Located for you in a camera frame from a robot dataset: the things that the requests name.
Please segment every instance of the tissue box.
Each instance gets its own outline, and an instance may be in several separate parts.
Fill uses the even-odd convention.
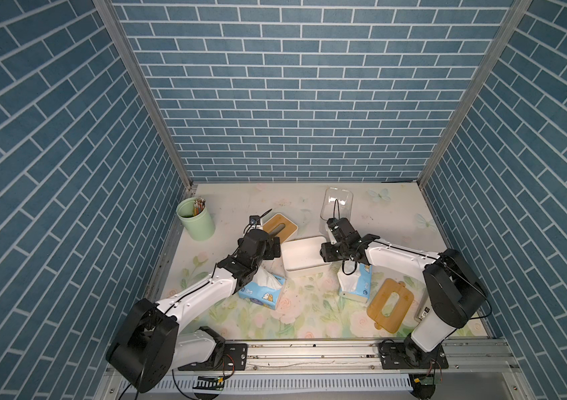
[[[359,272],[361,273],[361,276],[359,276],[357,280],[357,287],[352,292],[344,292],[340,288],[339,296],[365,303],[370,299],[370,284],[373,279],[373,273],[370,266],[361,262],[357,264],[357,268],[359,268]]]
[[[279,301],[279,295],[281,294],[281,291],[284,290],[286,278],[282,278],[275,274],[272,274],[272,276],[279,281],[281,289],[274,290],[269,287],[259,286],[255,282],[250,282],[237,292],[239,294],[239,298],[247,299],[255,304],[275,310],[277,308],[277,302]]]

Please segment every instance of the robotic arm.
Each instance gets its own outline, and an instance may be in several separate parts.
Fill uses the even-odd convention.
[[[321,246],[324,261],[352,260],[392,268],[425,282],[433,312],[404,340],[403,358],[412,367],[427,368],[430,360],[436,360],[441,342],[463,328],[487,300],[486,288],[456,250],[423,252],[371,234],[361,237],[346,218],[330,218],[327,224],[335,240]]]
[[[119,328],[105,359],[140,393],[153,388],[171,368],[202,363],[214,369],[222,361],[224,339],[208,327],[179,335],[204,310],[252,281],[263,260],[281,256],[279,238],[249,230],[237,250],[212,273],[175,296],[152,303],[138,301]]]
[[[256,226],[253,220],[259,218],[251,216],[251,224]],[[371,234],[361,237],[346,218],[329,219],[328,228],[334,240],[321,246],[324,261],[388,267],[425,282],[433,312],[404,341],[400,356],[409,366],[428,368],[441,342],[463,327],[486,300],[485,288],[455,250],[430,253]],[[172,368],[198,363],[210,371],[223,361],[225,340],[210,328],[177,335],[204,310],[250,283],[263,260],[281,256],[279,238],[261,229],[248,230],[238,244],[203,280],[157,303],[142,299],[128,313],[105,358],[140,393],[157,385]]]

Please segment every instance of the tissue pack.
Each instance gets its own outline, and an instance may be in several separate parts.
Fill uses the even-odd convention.
[[[355,287],[355,290],[346,292],[342,288],[339,288],[339,296],[343,296],[350,300],[366,303],[368,299],[370,299],[370,286],[373,279],[373,272],[371,271],[370,266],[367,266],[361,262],[357,264],[357,268],[359,269],[359,273],[361,275],[357,280],[357,286]]]
[[[275,310],[277,308],[277,302],[279,301],[279,295],[284,289],[284,284],[286,283],[286,278],[282,278],[279,275],[272,274],[275,279],[281,284],[281,288],[274,290],[267,286],[257,285],[255,282],[250,282],[241,288],[239,292],[239,298],[247,299],[255,304],[262,305],[267,308]]]

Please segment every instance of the blue brick wallpaper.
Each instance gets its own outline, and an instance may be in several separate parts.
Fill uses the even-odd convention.
[[[90,0],[0,0],[0,399],[95,394],[181,186]]]
[[[411,180],[512,0],[115,0],[195,182]]]
[[[567,1],[532,2],[426,193],[535,396],[567,399]]]

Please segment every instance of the green cylindrical cup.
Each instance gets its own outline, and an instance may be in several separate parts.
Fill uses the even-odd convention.
[[[193,240],[204,241],[214,234],[214,222],[212,216],[208,212],[208,207],[204,207],[203,211],[197,216],[194,214],[194,197],[187,198],[176,207],[176,215],[181,223],[190,234]]]

